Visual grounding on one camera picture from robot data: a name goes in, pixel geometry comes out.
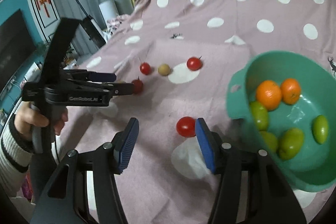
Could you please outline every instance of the pink bedsheet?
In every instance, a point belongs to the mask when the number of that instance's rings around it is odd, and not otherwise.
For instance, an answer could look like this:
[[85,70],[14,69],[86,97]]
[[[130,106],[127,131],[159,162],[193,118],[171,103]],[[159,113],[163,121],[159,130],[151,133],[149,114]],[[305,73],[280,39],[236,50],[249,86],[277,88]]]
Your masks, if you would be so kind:
[[[298,52],[330,70],[335,55],[336,0],[138,0],[135,12],[82,68],[115,72],[127,82],[140,77],[144,92],[112,99],[106,109],[69,107],[62,155],[111,141],[131,117],[140,133],[128,169],[116,178],[129,223],[207,223],[218,178],[205,168],[195,138],[176,133],[183,116],[203,117],[210,129],[239,140],[226,114],[231,76],[254,55]],[[202,56],[189,73],[185,62]],[[140,62],[167,63],[169,77],[139,72]],[[304,212],[308,221],[332,190],[317,193]]]

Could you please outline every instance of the silver screw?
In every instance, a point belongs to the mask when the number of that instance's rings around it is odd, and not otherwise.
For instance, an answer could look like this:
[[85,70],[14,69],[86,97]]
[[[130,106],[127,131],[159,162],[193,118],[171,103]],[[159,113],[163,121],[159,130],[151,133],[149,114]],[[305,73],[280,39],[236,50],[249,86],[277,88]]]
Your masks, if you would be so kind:
[[103,148],[104,149],[110,149],[110,148],[112,148],[112,144],[111,143],[104,143]]
[[232,146],[230,143],[222,143],[222,148],[224,149],[230,149]]
[[73,157],[76,154],[77,154],[77,151],[75,149],[68,151],[68,156],[69,157]]
[[267,151],[266,150],[263,150],[263,149],[260,149],[259,151],[258,151],[258,153],[259,153],[259,155],[260,156],[262,156],[262,157],[266,157],[267,156]]

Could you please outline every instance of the black tv screen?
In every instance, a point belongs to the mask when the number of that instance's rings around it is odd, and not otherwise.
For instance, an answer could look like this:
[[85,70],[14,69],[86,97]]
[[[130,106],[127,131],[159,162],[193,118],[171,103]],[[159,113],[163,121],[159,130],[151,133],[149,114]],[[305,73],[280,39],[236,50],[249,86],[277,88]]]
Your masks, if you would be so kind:
[[21,10],[0,26],[0,91],[36,50]]

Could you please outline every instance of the orange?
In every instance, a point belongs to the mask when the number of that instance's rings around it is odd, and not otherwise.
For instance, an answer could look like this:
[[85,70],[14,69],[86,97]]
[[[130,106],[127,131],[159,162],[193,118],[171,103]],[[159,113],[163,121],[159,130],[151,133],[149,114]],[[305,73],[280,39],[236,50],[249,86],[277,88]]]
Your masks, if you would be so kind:
[[288,105],[294,105],[300,98],[301,87],[297,80],[288,78],[282,82],[281,86],[282,100]]
[[257,87],[255,97],[268,111],[275,110],[281,102],[281,90],[277,83],[266,80]]

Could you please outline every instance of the green plastic bowl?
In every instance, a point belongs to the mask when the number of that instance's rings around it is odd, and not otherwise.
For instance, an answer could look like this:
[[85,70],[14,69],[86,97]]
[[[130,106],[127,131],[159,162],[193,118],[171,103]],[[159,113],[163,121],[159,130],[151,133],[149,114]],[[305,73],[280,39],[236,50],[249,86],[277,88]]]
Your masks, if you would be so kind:
[[[270,155],[293,188],[319,192],[336,182],[336,81],[330,73],[293,52],[265,52],[232,76],[226,97],[227,113],[231,119],[244,119],[241,138],[250,149],[269,151],[253,122],[249,102],[255,100],[255,90],[261,82],[273,80],[280,85],[287,78],[298,80],[301,97],[295,105],[281,102],[276,110],[270,111],[267,131],[280,137],[290,128],[299,128],[305,135],[304,144],[288,161],[281,160],[275,153]],[[321,114],[328,120],[329,136],[319,145],[311,126],[314,118]]]

